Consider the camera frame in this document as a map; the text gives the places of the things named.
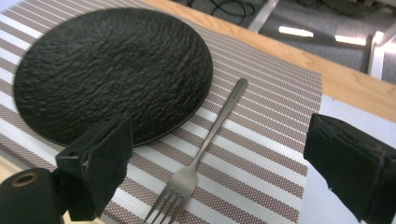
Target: black plate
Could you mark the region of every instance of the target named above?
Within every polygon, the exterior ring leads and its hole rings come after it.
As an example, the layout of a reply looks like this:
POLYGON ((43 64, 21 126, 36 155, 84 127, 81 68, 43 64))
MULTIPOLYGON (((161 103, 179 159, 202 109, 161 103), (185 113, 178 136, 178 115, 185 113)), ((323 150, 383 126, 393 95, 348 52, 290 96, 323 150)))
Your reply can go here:
POLYGON ((204 40, 186 23, 146 9, 107 9, 35 42, 18 67, 14 96, 26 123, 61 145, 128 111, 138 146, 192 116, 212 73, 204 40))

